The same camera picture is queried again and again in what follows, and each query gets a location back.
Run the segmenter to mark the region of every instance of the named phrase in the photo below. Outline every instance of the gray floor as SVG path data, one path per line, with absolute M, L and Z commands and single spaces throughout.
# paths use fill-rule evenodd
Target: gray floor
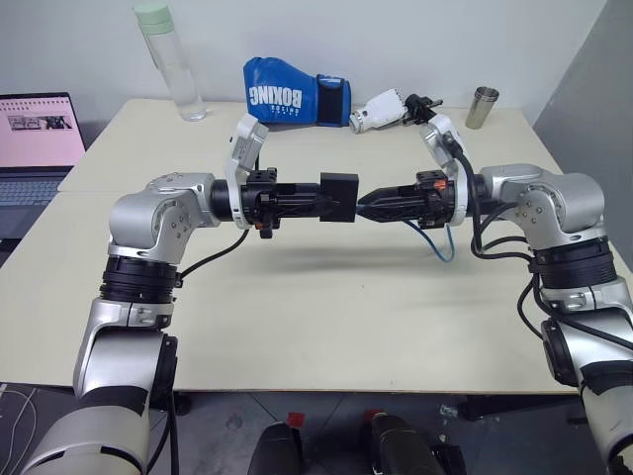
M 19 385 L 9 385 L 9 389 L 27 394 L 31 390 Z M 568 423 L 568 418 L 582 413 L 578 403 L 471 423 L 455 415 L 454 408 L 464 398 L 451 395 L 199 393 L 192 398 L 192 411 L 178 418 L 180 466 L 186 475 L 245 474 L 259 435 L 274 421 L 285 421 L 291 412 L 306 416 L 302 437 L 308 473 L 368 473 L 358 451 L 358 430 L 366 412 L 376 410 L 404 418 L 430 443 L 443 440 L 460 445 L 469 474 L 604 473 L 588 427 Z M 73 397 L 39 389 L 33 401 L 38 410 L 37 442 L 56 418 L 72 409 Z M 0 398 L 0 465 L 6 461 L 11 427 L 23 404 L 9 394 Z M 26 410 L 16 430 L 10 467 L 24 448 L 32 421 Z M 152 447 L 164 422 L 164 414 L 152 412 Z M 168 450 L 152 473 L 169 473 Z

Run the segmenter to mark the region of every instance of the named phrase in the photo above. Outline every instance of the laptop keyboard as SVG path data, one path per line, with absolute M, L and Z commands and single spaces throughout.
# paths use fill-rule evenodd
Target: laptop keyboard
M 0 207 L 47 205 L 57 193 L 59 180 L 0 181 Z

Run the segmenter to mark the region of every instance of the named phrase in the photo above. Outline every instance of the blue cable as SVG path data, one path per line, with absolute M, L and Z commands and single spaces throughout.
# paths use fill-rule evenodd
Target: blue cable
M 435 255 L 437 255 L 439 260 L 441 260 L 442 262 L 449 263 L 450 261 L 452 261 L 455 258 L 455 244 L 453 243 L 453 235 L 451 235 L 451 227 L 450 226 L 446 225 L 446 235 L 448 236 L 448 243 L 451 246 L 451 255 L 448 256 L 448 257 L 445 257 L 440 252 L 440 250 L 435 245 L 435 242 L 433 242 L 433 240 L 428 236 L 427 233 L 425 233 L 423 230 L 421 230 L 418 226 L 416 226 L 411 221 L 403 221 L 403 223 L 405 223 L 407 226 L 409 226 L 409 227 L 413 228 L 414 230 L 416 230 L 417 233 L 420 236 L 422 236 L 424 239 L 426 239 L 426 242 L 428 242 L 428 245 L 431 246 L 431 249 L 433 249 L 433 252 L 435 252 Z

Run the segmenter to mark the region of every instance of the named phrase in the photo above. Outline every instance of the laptop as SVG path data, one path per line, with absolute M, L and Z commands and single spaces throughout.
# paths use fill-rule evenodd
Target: laptop
M 84 152 L 67 93 L 0 95 L 0 239 L 24 237 Z

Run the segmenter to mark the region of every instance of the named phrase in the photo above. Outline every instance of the robotic arm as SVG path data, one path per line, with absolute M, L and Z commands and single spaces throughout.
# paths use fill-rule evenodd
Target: robotic arm
M 146 473 L 148 409 L 173 409 L 177 339 L 163 330 L 173 288 L 182 283 L 176 265 L 193 230 L 235 221 L 271 238 L 282 218 L 354 221 L 357 175 L 322 173 L 320 185 L 277 183 L 274 168 L 252 169 L 266 134 L 246 114 L 231 139 L 226 180 L 163 175 L 115 204 L 103 284 L 74 370 L 78 409 L 52 426 L 23 473 Z
M 412 186 L 375 190 L 360 199 L 358 214 L 381 223 L 418 220 L 422 229 L 440 228 L 461 222 L 458 200 L 467 195 L 465 214 L 474 219 L 471 248 L 482 258 L 501 254 L 485 253 L 481 232 L 488 224 L 480 223 L 480 216 L 518 225 L 533 253 L 521 254 L 530 262 L 532 292 L 548 316 L 541 329 L 551 373 L 578 388 L 611 473 L 631 473 L 633 304 L 613 265 L 600 187 L 586 175 L 555 175 L 529 164 L 486 167 L 474 174 L 447 117 L 430 107 L 421 112 L 409 107 L 409 113 L 427 124 L 420 134 L 446 173 L 420 172 Z

